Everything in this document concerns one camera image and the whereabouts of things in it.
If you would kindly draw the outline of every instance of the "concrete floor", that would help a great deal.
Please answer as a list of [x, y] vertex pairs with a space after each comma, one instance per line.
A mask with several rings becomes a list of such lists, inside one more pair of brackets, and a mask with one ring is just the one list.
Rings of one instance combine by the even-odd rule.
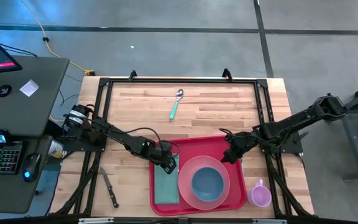
[[[235, 77], [284, 78], [291, 110], [305, 109], [328, 92], [348, 100], [358, 90], [358, 32], [352, 35], [266, 34], [272, 73], [262, 53], [253, 0], [27, 0], [45, 25], [73, 27], [210, 28], [203, 32], [47, 32], [63, 57], [98, 75], [178, 75], [218, 77], [229, 68]], [[265, 29], [358, 30], [356, 0], [259, 0]], [[20, 1], [0, 0], [0, 25], [36, 25]], [[41, 56], [52, 55], [39, 31], [0, 30], [0, 42]], [[68, 75], [82, 79], [70, 66]], [[81, 83], [66, 77], [65, 97], [78, 94]], [[77, 97], [54, 116], [61, 118]], [[342, 124], [316, 123], [303, 139], [306, 175], [315, 214], [358, 221], [358, 181], [342, 176], [356, 171]], [[40, 214], [45, 208], [38, 209]]]

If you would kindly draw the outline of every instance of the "wooden table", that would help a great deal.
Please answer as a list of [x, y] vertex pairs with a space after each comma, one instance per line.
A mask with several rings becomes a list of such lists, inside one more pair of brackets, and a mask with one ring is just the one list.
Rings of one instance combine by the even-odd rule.
[[[94, 103], [99, 78], [84, 78], [79, 104]], [[283, 79], [269, 78], [267, 80], [275, 120], [290, 116], [291, 111]], [[169, 115], [179, 88], [185, 91], [185, 95], [180, 101], [175, 119], [170, 121]], [[251, 127], [259, 124], [252, 85], [205, 83], [116, 83], [112, 89], [108, 121], [122, 130], [150, 127], [156, 130], [162, 139], [222, 135], [218, 128], [227, 128], [233, 132], [251, 131]], [[138, 131], [136, 134], [156, 140], [154, 134], [147, 130]], [[305, 171], [300, 159], [293, 154], [283, 154], [282, 157], [289, 189], [302, 206], [313, 213]], [[51, 212], [62, 207], [77, 187], [83, 158], [84, 153], [75, 152], [64, 160]], [[266, 187], [269, 187], [266, 161], [259, 147], [244, 154], [243, 165], [244, 180], [248, 189], [253, 187], [258, 179], [263, 179]], [[106, 151], [102, 154], [101, 167], [109, 175], [119, 208], [113, 208], [106, 184], [99, 173], [92, 216], [158, 216], [150, 207], [149, 163], [147, 161], [131, 156], [122, 145], [109, 140]], [[277, 192], [280, 208], [285, 211], [282, 192], [281, 190]], [[85, 207], [87, 194], [88, 189], [85, 189], [81, 211]], [[186, 216], [267, 218], [273, 217], [273, 207], [270, 204], [266, 208], [256, 208], [246, 203], [238, 210]]]

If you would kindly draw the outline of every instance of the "pink plate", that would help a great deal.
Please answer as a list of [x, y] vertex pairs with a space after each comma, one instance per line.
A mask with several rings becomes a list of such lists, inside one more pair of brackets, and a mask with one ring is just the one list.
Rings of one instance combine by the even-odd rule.
[[[216, 169], [223, 178], [223, 193], [216, 201], [213, 202], [204, 202], [198, 199], [191, 190], [191, 180], [195, 172], [204, 167], [211, 167]], [[229, 195], [229, 173], [227, 173], [226, 168], [217, 159], [210, 156], [196, 156], [187, 161], [185, 165], [183, 165], [183, 167], [179, 170], [178, 188], [180, 195], [190, 206], [200, 210], [211, 210], [220, 206]]]

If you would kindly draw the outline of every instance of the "spoon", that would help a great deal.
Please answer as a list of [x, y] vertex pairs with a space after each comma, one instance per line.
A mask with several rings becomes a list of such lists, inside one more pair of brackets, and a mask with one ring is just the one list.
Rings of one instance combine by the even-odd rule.
[[179, 100], [182, 99], [182, 98], [183, 98], [183, 90], [180, 89], [177, 92], [177, 101], [175, 102], [175, 105], [173, 106], [171, 116], [169, 116], [169, 119], [173, 119], [175, 117], [175, 113], [177, 112], [177, 107], [178, 107]]

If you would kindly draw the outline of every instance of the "cup handle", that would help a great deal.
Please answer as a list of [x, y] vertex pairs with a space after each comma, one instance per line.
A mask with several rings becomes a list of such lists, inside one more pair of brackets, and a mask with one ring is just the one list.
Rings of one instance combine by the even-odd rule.
[[256, 183], [256, 186], [263, 186], [264, 185], [264, 180], [259, 179], [258, 182]]

